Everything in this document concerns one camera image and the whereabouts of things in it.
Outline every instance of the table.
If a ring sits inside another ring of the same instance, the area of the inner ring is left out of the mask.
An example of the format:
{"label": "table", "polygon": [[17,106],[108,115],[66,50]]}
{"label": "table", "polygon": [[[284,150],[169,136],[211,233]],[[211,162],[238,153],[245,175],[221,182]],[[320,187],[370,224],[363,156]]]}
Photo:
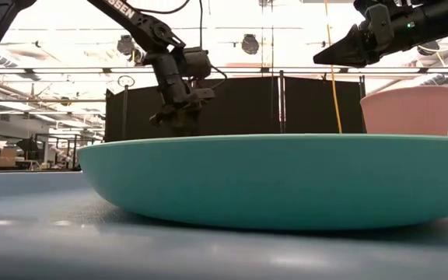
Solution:
{"label": "table", "polygon": [[0,173],[0,278],[448,279],[448,219],[258,233],[125,212],[80,172]]}

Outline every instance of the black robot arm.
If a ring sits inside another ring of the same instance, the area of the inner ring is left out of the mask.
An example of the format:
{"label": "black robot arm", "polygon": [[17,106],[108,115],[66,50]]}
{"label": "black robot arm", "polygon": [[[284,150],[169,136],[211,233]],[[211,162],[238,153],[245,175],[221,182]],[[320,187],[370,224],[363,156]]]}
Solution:
{"label": "black robot arm", "polygon": [[[0,0],[0,42],[16,15],[35,1]],[[124,27],[146,51],[144,65],[153,67],[163,99],[162,110],[151,121],[168,124],[176,136],[195,135],[201,106],[214,93],[211,89],[193,89],[189,79],[210,75],[208,52],[200,47],[185,48],[186,44],[165,23],[139,12],[124,0],[87,1]]]}
{"label": "black robot arm", "polygon": [[356,0],[366,18],[313,58],[322,65],[365,67],[388,54],[448,37],[448,0]]}

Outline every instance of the pink container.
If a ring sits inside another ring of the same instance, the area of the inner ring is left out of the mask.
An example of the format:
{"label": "pink container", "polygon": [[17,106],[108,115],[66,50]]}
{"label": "pink container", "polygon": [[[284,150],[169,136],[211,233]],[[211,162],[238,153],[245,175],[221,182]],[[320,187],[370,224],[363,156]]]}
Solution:
{"label": "pink container", "polygon": [[448,88],[416,86],[361,100],[369,134],[447,135]]}

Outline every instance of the ceiling light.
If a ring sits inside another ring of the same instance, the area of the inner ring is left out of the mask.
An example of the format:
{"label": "ceiling light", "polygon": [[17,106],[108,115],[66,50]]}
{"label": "ceiling light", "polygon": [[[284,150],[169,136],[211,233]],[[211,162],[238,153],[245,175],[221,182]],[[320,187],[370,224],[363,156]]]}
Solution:
{"label": "ceiling light", "polygon": [[29,114],[39,114],[39,115],[59,115],[59,114],[68,114],[68,112],[62,112],[62,111],[47,111],[47,112],[29,112]]}
{"label": "ceiling light", "polygon": [[60,123],[68,125],[68,126],[72,126],[75,128],[87,128],[89,127],[88,124],[84,124],[80,121],[60,121]]}
{"label": "ceiling light", "polygon": [[381,73],[381,74],[404,74],[418,73],[420,68],[349,68],[349,73]]}
{"label": "ceiling light", "polygon": [[89,73],[89,74],[98,74],[103,73],[103,69],[101,68],[34,68],[34,73],[43,74],[43,73]]}
{"label": "ceiling light", "polygon": [[245,34],[243,41],[241,42],[241,49],[247,54],[257,54],[258,41],[253,34]]}
{"label": "ceiling light", "polygon": [[54,118],[46,117],[46,116],[39,115],[39,114],[37,114],[36,117],[40,118],[43,121],[50,121],[50,122],[55,122],[56,121]]}
{"label": "ceiling light", "polygon": [[75,138],[76,136],[80,136],[80,135],[59,135],[59,134],[54,134],[54,133],[51,133],[51,134],[56,138],[67,138],[67,139]]}
{"label": "ceiling light", "polygon": [[23,103],[10,103],[10,102],[0,102],[0,106],[12,108],[15,110],[32,110],[34,107],[31,107],[29,105],[23,104]]}
{"label": "ceiling light", "polygon": [[24,113],[15,111],[0,111],[0,114],[24,114]]}
{"label": "ceiling light", "polygon": [[75,112],[69,112],[70,114],[74,115],[99,115],[99,114],[105,114],[105,112],[100,111],[75,111]]}
{"label": "ceiling light", "polygon": [[0,68],[0,74],[25,74],[25,70]]}
{"label": "ceiling light", "polygon": [[79,130],[79,131],[69,131],[67,128],[65,128],[65,129],[50,128],[48,133],[49,134],[53,134],[53,135],[56,135],[56,134],[61,134],[61,135],[80,135],[81,131],[82,130]]}
{"label": "ceiling light", "polygon": [[258,5],[260,7],[265,7],[267,5],[272,5],[273,0],[258,0]]}
{"label": "ceiling light", "polygon": [[153,73],[153,68],[143,67],[143,68],[132,68],[132,67],[117,67],[110,69],[112,73]]}

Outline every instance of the black panel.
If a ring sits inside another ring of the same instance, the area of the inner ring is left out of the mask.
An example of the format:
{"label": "black panel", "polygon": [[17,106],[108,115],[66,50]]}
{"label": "black panel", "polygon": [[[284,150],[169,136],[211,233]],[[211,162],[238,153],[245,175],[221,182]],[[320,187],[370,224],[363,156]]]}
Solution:
{"label": "black panel", "polygon": [[[211,87],[220,79],[205,80]],[[279,133],[278,79],[228,79],[201,112],[202,135]]]}
{"label": "black panel", "polygon": [[[121,141],[124,92],[107,98],[106,142]],[[160,94],[156,87],[130,89],[128,92],[127,133],[126,140],[166,138],[170,133],[165,128],[150,124],[149,118],[162,106]]]}
{"label": "black panel", "polygon": [[[221,79],[209,79],[211,87]],[[201,135],[247,135],[279,133],[278,80],[276,78],[228,79],[215,90],[216,98],[201,112]],[[122,140],[124,93],[107,98],[106,142]],[[170,137],[149,118],[162,106],[156,87],[131,89],[128,94],[127,139]]]}
{"label": "black panel", "polygon": [[105,142],[122,140],[122,96],[107,94]]}
{"label": "black panel", "polygon": [[[336,82],[344,133],[363,133],[360,88],[357,82]],[[286,132],[338,133],[333,87],[317,79],[285,77]]]}

